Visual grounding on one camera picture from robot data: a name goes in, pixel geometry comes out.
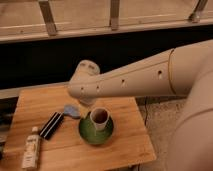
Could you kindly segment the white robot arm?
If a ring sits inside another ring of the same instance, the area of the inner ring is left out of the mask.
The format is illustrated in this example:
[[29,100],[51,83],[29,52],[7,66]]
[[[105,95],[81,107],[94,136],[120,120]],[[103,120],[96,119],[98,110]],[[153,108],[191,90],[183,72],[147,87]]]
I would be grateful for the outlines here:
[[166,171],[213,171],[213,39],[180,46],[102,74],[81,61],[68,84],[83,103],[96,98],[185,96]]

